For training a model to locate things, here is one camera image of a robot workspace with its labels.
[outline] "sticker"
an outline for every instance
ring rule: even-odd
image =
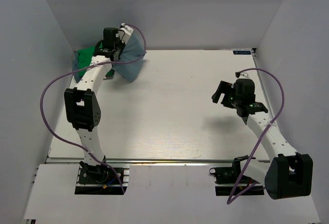
[[[249,50],[246,50],[246,51],[244,51],[244,50],[234,50],[233,54],[243,54],[243,55],[248,55],[249,54],[250,55],[251,52]]]

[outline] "robotic arm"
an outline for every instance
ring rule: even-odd
[[[224,94],[222,105],[236,109],[236,113],[259,138],[270,122],[270,115],[263,103],[255,101],[254,82],[237,79],[234,84],[221,81],[212,101],[218,103]],[[308,196],[311,191],[313,161],[309,155],[301,155],[271,125],[262,139],[262,145],[270,159],[270,165],[253,158],[244,175],[264,185],[272,199]],[[248,156],[234,159],[231,177],[237,179]]]
[[[119,29],[105,28],[103,40],[99,41],[95,47],[91,65],[109,60],[118,61],[133,31],[133,28],[125,24],[122,24]],[[97,133],[101,110],[96,94],[111,68],[111,64],[105,64],[88,69],[80,82],[73,89],[66,89],[64,93],[67,120],[76,129],[81,144],[89,150],[84,152],[84,161],[80,164],[89,176],[100,180],[107,168],[99,165],[89,153],[92,153],[99,161],[105,161]]]

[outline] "gray wall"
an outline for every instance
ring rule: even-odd
[[[40,116],[40,94],[69,70],[72,49],[46,0],[0,0],[0,53],[0,218],[16,224],[51,141]],[[53,126],[65,82],[47,95]]]
[[[286,105],[280,129],[314,161],[312,196],[321,223],[329,223],[329,0],[284,0],[258,49],[258,66],[283,84]],[[265,77],[275,111],[276,84]]]
[[[282,0],[48,0],[74,49],[94,45],[102,29],[137,25],[152,49],[251,48]]]

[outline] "black label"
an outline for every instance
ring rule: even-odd
[[[242,50],[235,50],[235,51],[233,51],[233,54],[244,54],[244,55],[246,55],[246,54],[251,54],[251,52],[249,51],[249,50],[247,50],[247,51],[242,51]]]

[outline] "green cloth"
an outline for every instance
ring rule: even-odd
[[[84,48],[78,50],[78,62],[79,62],[79,69],[89,66],[92,62],[93,53],[95,51],[95,47]],[[82,77],[86,71],[79,72],[79,76]],[[111,77],[114,74],[114,70],[111,69],[107,74],[106,77]]]

